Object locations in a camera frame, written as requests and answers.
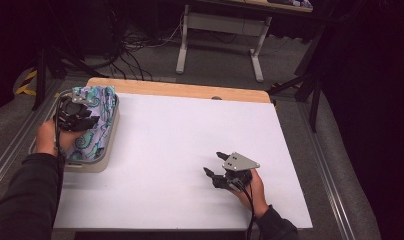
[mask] white table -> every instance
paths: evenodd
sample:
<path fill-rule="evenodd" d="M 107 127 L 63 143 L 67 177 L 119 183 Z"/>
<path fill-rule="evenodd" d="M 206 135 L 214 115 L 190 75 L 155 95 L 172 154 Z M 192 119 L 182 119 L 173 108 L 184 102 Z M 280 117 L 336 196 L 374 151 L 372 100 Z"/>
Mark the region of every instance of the white table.
<path fill-rule="evenodd" d="M 102 83 L 125 81 L 96 79 L 90 85 Z M 161 85 L 167 92 L 186 87 Z M 272 104 L 118 95 L 120 119 L 108 167 L 65 173 L 55 228 L 245 230 L 249 211 L 228 191 L 215 189 L 203 171 L 224 173 L 217 151 L 260 163 L 267 201 L 298 228 L 312 227 Z"/>

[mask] colorful fabric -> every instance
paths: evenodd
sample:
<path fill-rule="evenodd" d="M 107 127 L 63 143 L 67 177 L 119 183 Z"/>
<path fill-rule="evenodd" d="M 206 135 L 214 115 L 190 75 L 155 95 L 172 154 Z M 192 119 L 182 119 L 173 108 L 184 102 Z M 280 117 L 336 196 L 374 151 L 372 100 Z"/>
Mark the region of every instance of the colorful fabric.
<path fill-rule="evenodd" d="M 99 122 L 93 129 L 78 138 L 73 147 L 67 152 L 67 159 L 80 162 L 94 162 L 107 146 L 109 132 L 113 123 L 115 110 L 115 89 L 108 87 L 75 87 L 82 98 L 91 101 L 85 104 L 92 111 L 91 116 L 100 116 Z"/>

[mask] wooden table edge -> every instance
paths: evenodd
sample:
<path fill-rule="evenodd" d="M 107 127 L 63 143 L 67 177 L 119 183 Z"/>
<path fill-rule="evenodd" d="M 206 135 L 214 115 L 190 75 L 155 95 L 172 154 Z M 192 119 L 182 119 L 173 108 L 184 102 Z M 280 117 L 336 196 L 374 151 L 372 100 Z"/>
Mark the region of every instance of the wooden table edge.
<path fill-rule="evenodd" d="M 143 95 L 160 95 L 173 97 L 189 97 L 211 99 L 220 97 L 223 100 L 271 103 L 265 91 L 199 86 L 177 83 L 122 80 L 110 78 L 91 78 L 87 86 L 114 86 L 118 93 L 134 93 Z"/>

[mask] gray carpet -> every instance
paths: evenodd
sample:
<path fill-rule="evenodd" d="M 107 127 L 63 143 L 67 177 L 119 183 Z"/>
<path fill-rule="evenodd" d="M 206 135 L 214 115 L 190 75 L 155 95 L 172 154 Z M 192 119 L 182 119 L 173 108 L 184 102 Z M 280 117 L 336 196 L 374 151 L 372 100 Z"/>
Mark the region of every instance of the gray carpet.
<path fill-rule="evenodd" d="M 254 39 L 250 38 L 249 44 L 253 42 Z M 191 35 L 185 72 L 182 75 L 175 73 L 179 51 L 179 44 L 177 43 L 169 43 L 158 48 L 144 48 L 135 52 L 134 56 L 138 59 L 141 67 L 150 72 L 156 81 L 166 80 L 184 84 L 266 90 L 273 82 L 284 82 L 295 77 L 293 72 L 307 47 L 307 45 L 301 44 L 299 40 L 267 38 L 261 55 L 263 53 L 269 54 L 260 56 L 265 78 L 263 83 L 257 83 L 254 79 L 252 65 L 247 54 L 248 43 L 243 37 L 237 37 L 231 44 L 223 44 L 207 34 L 198 32 Z M 89 58 L 87 63 L 93 64 L 101 61 L 103 60 Z M 133 78 L 133 74 L 128 71 L 129 68 L 124 62 L 117 60 L 115 64 L 127 74 L 128 78 Z M 122 74 L 112 67 L 105 67 L 99 71 L 106 75 L 122 78 Z M 82 73 L 69 72 L 59 91 L 69 89 L 72 86 L 83 86 L 87 80 L 88 77 Z M 293 91 L 286 91 L 277 97 L 277 100 L 280 123 L 314 225 L 313 229 L 300 230 L 299 235 L 301 239 L 342 239 L 320 174 L 321 171 L 316 160 L 317 155 L 310 140 L 311 133 L 305 127 L 305 119 L 301 115 L 300 104 L 295 103 L 291 97 Z M 54 100 L 53 96 L 47 96 L 47 98 L 49 101 Z M 17 95 L 13 102 L 0 109 L 0 157 L 15 137 L 21 122 L 30 114 L 33 100 L 32 96 Z M 303 107 L 309 107 L 309 103 L 304 104 Z M 22 141 L 23 144 L 18 156 L 0 182 L 0 197 L 6 190 L 11 176 L 20 166 L 21 160 L 28 154 L 28 148 L 34 139 L 35 130 L 43 122 L 48 111 L 49 108 L 46 107 Z M 338 128 L 324 96 L 320 102 L 317 129 L 316 137 L 319 139 L 356 239 L 380 239 L 374 215 L 352 170 Z M 266 191 L 273 187 L 266 186 Z M 77 234 L 77 239 L 101 239 L 102 237 L 115 238 L 113 235 L 107 237 L 104 235 L 91 236 L 85 233 Z M 146 238 L 137 233 L 127 233 L 125 237 L 130 239 Z M 174 234 L 170 237 L 171 239 L 178 239 L 178 236 Z M 181 238 L 189 239 L 192 237 L 182 235 Z M 213 235 L 206 236 L 206 238 L 213 239 Z M 52 239 L 74 239 L 74 233 L 55 231 Z"/>

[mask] table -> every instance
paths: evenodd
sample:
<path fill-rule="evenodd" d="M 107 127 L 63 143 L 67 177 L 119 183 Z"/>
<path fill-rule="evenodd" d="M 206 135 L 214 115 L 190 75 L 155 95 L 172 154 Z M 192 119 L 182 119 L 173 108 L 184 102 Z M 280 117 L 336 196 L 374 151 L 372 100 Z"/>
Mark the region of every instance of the table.
<path fill-rule="evenodd" d="M 215 152 L 233 149 L 261 164 L 258 172 L 265 183 L 276 186 L 266 196 L 275 199 L 282 216 L 298 227 L 312 227 L 274 106 L 264 92 L 97 78 L 88 82 L 95 85 L 116 87 L 120 125 L 105 171 L 65 173 L 55 228 L 245 230 L 250 213 L 232 194 L 215 189 L 202 168 L 220 174 L 222 161 Z M 253 102 L 239 102 L 233 93 Z M 225 100 L 201 99 L 213 96 Z M 266 154 L 270 151 L 274 158 Z"/>
<path fill-rule="evenodd" d="M 267 0 L 230 0 L 229 2 L 236 2 L 243 5 L 252 5 L 261 8 L 271 9 L 284 9 L 289 11 L 310 13 L 311 8 L 288 6 L 284 4 L 269 3 Z M 261 51 L 262 44 L 270 27 L 271 16 L 265 17 L 264 21 L 252 19 L 240 19 L 235 17 L 225 17 L 212 14 L 194 13 L 191 12 L 191 6 L 186 5 L 183 16 L 183 34 L 181 39 L 181 46 L 177 60 L 176 72 L 178 74 L 184 73 L 184 64 L 187 54 L 187 31 L 189 28 L 209 30 L 217 32 L 225 32 L 232 34 L 240 34 L 245 36 L 258 37 L 258 44 L 255 48 L 250 49 L 250 56 L 252 66 L 255 73 L 255 79 L 258 82 L 264 81 L 261 66 L 259 64 L 259 52 Z"/>

